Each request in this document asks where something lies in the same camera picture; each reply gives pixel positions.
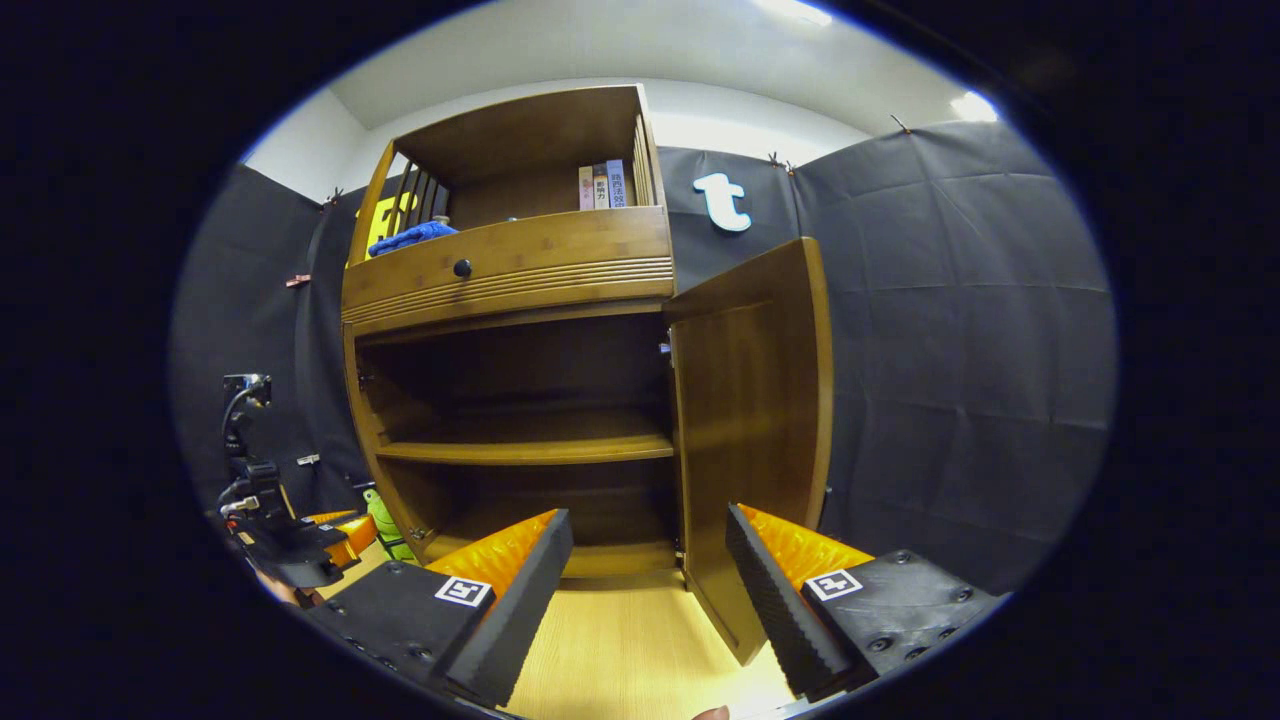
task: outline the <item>green toy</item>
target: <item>green toy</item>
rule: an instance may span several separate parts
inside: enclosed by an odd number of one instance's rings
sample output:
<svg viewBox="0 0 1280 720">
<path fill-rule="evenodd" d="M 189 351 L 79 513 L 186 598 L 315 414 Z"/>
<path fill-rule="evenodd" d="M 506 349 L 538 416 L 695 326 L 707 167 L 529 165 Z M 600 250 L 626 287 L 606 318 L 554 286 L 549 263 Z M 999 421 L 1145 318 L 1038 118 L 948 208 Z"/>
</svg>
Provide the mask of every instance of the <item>green toy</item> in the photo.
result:
<svg viewBox="0 0 1280 720">
<path fill-rule="evenodd" d="M 374 518 L 374 527 L 378 528 L 378 534 L 383 539 L 383 548 L 392 556 L 392 560 L 408 560 L 412 562 L 413 551 L 407 544 L 403 544 L 404 536 L 396 527 L 392 514 L 387 510 L 387 505 L 383 503 L 383 497 L 378 495 L 376 489 L 369 488 L 365 491 L 365 503 L 369 505 L 369 514 Z M 394 542 L 399 542 L 401 544 L 387 547 Z"/>
</svg>

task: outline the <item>white wall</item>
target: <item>white wall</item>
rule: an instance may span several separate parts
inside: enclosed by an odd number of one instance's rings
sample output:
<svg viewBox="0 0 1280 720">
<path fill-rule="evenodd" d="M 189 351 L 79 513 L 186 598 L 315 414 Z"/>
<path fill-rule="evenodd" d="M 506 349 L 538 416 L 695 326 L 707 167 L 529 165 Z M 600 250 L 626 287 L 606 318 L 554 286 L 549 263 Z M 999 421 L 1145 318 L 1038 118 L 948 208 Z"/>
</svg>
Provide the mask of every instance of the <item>white wall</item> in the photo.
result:
<svg viewBox="0 0 1280 720">
<path fill-rule="evenodd" d="M 325 88 L 280 119 L 244 164 L 316 202 L 333 195 L 352 151 L 369 135 L 333 91 Z M 365 173 L 365 182 L 372 165 Z"/>
<path fill-rule="evenodd" d="M 803 165 L 869 137 L 863 131 L 804 108 L 696 82 L 617 77 L 536 82 L 424 108 L 369 131 L 346 156 L 337 179 L 328 183 L 329 192 L 334 184 L 348 191 L 369 184 L 387 142 L 422 126 L 526 95 L 632 82 L 644 83 L 653 114 L 653 135 L 659 146 L 717 150 L 762 160 L 777 151 L 778 160 Z M 399 173 L 403 167 L 404 160 L 401 159 L 393 165 L 392 174 Z"/>
</svg>

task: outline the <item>ceiling light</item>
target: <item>ceiling light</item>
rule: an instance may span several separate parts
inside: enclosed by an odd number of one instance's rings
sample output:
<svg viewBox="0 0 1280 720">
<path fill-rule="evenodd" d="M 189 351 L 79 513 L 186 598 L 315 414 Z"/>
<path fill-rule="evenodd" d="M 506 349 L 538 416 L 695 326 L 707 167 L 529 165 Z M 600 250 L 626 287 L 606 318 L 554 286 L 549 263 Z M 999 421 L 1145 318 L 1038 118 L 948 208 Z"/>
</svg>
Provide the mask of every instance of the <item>ceiling light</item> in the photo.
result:
<svg viewBox="0 0 1280 720">
<path fill-rule="evenodd" d="M 951 109 L 955 110 L 963 120 L 989 123 L 998 119 L 996 109 L 991 106 L 991 102 L 987 102 L 982 95 L 973 91 L 965 92 L 964 97 L 956 97 L 952 100 Z"/>
<path fill-rule="evenodd" d="M 774 13 L 782 13 L 788 18 L 810 22 L 818 27 L 831 24 L 831 15 L 823 13 L 818 8 L 805 5 L 799 0 L 755 0 L 755 3 L 762 8 L 773 10 Z"/>
</svg>

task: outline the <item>cabinet drawer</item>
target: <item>cabinet drawer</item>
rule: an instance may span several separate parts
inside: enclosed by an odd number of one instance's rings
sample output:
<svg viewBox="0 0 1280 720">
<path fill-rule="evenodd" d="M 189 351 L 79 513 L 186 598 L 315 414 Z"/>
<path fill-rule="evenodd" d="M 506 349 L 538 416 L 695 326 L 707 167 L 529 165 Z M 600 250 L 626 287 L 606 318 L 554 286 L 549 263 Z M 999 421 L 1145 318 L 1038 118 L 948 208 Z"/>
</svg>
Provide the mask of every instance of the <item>cabinet drawer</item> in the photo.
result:
<svg viewBox="0 0 1280 720">
<path fill-rule="evenodd" d="M 468 277 L 454 264 L 470 263 Z M 662 206 L 498 223 L 431 240 L 347 269 L 342 319 L 357 336 L 531 307 L 675 291 Z"/>
</svg>

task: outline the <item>wooden cabinet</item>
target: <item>wooden cabinet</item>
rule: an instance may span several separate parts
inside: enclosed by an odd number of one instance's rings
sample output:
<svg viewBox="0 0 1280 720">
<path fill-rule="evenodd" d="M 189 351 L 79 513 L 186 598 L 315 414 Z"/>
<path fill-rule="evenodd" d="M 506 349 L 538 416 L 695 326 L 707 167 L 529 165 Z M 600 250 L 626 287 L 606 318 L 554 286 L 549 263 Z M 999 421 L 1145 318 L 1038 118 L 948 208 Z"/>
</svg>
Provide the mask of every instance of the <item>wooden cabinet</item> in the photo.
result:
<svg viewBox="0 0 1280 720">
<path fill-rule="evenodd" d="M 595 120 L 572 114 L 584 108 Z M 673 296 L 646 115 L 637 86 L 589 88 L 393 141 L 365 208 L 388 158 L 404 154 L 449 187 L 462 232 L 367 259 L 362 218 L 343 283 L 348 395 L 419 560 L 567 507 L 567 577 L 681 566 L 745 662 L 764 633 L 723 547 L 726 506 L 817 524 L 831 442 L 826 284 L 817 243 L 800 238 Z M 576 206 L 577 167 L 609 158 L 627 159 L 628 195 L 648 204 L 566 209 L 562 181 Z M 520 219 L 457 222 L 493 220 L 480 209 L 507 213 L 504 199 Z M 460 259 L 468 277 L 453 273 Z"/>
</svg>

